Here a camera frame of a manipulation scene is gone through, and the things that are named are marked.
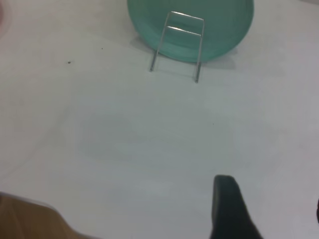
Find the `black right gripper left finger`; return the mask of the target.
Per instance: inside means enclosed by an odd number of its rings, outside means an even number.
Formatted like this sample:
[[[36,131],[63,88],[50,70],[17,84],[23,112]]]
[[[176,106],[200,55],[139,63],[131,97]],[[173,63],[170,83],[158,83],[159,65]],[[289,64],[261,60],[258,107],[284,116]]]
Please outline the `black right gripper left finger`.
[[[216,175],[212,195],[211,239],[261,239],[235,178]]]

